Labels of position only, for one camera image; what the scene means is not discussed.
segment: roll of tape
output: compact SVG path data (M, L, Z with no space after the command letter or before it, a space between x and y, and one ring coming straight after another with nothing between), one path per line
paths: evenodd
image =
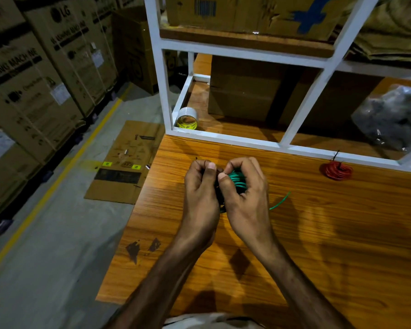
M186 129L196 129L198 126L198 114L191 107L183 107L178 112L177 127Z

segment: barcode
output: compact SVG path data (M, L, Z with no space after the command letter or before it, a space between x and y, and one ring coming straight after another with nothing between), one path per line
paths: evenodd
M195 15L203 17L216 16L216 1L195 0Z

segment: yellow label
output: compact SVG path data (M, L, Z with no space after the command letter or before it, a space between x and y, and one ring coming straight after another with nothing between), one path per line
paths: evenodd
M192 122L192 123L185 123L185 122L178 122L177 126L180 128L186 128L186 129L196 129L196 127L198 126L198 122Z

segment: clear plastic bag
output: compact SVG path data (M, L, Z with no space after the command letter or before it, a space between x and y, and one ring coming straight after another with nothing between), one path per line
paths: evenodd
M411 150L411 87L395 85L381 97L367 98L351 119L374 143Z

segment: green wire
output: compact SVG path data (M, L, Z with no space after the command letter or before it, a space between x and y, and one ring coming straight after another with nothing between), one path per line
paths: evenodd
M241 171L233 171L228 176L230 177L231 181L234 182L234 185L236 187L241 187L241 188L247 190L247 184L245 182L245 176L242 174ZM286 198L289 196L289 194L290 194L290 192L288 192L286 194L286 196L279 203L277 203L276 205L274 205L272 208L269 208L269 209L273 210L273 209L277 208L280 204L282 204L286 200Z

